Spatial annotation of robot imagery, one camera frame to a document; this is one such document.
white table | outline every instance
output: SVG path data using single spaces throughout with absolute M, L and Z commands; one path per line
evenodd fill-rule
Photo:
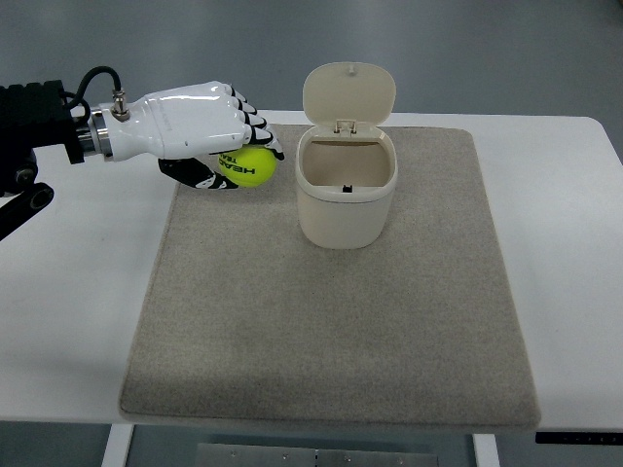
M 302 112 L 263 114 L 308 123 Z M 473 134 L 540 429 L 623 430 L 623 166 L 601 125 L 416 114 L 385 124 Z M 148 155 L 73 166 L 61 146 L 37 155 L 55 200 L 0 242 L 0 419 L 120 423 L 117 397 L 174 182 Z

black cable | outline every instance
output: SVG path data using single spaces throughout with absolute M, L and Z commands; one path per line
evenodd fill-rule
M 74 94 L 75 97 L 64 105 L 65 109 L 73 109 L 84 102 L 85 92 L 87 91 L 87 86 L 91 82 L 91 80 L 102 73 L 108 73 L 113 78 L 113 82 L 115 85 L 115 90 L 121 90 L 121 79 L 115 70 L 113 70 L 110 66 L 96 66 L 93 69 L 89 70 L 89 72 L 85 75 L 85 77 L 80 82 L 80 86 L 78 90 Z
M 63 92 L 60 96 L 61 97 L 69 97 L 69 98 L 72 98 L 74 100 L 76 100 L 78 98 L 76 96 L 76 94 L 74 94 L 73 92 L 68 92 L 68 91 Z M 75 124 L 76 124 L 76 126 L 86 125 L 87 122 L 89 121 L 89 118 L 91 117 L 91 107 L 89 106 L 89 103 L 84 98 L 79 99 L 78 103 L 84 107 L 85 114 L 82 117 L 80 117 L 75 122 Z

metal plate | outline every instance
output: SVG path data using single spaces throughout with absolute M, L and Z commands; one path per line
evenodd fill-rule
M 405 452 L 198 444 L 195 467 L 437 467 L 437 456 Z

screw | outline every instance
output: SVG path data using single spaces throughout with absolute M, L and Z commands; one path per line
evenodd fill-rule
M 18 185 L 30 185 L 34 182 L 37 173 L 32 168 L 21 168 L 16 172 L 16 182 Z

white robotic hand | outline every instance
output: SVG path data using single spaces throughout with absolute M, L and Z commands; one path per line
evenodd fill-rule
M 198 156 L 257 145 L 283 160 L 283 150 L 267 121 L 223 83 L 154 92 L 128 104 L 124 111 L 120 119 L 113 104 L 92 109 L 88 123 L 92 151 L 104 154 L 108 161 L 152 154 L 164 174 L 195 188 L 238 187 L 196 160 Z

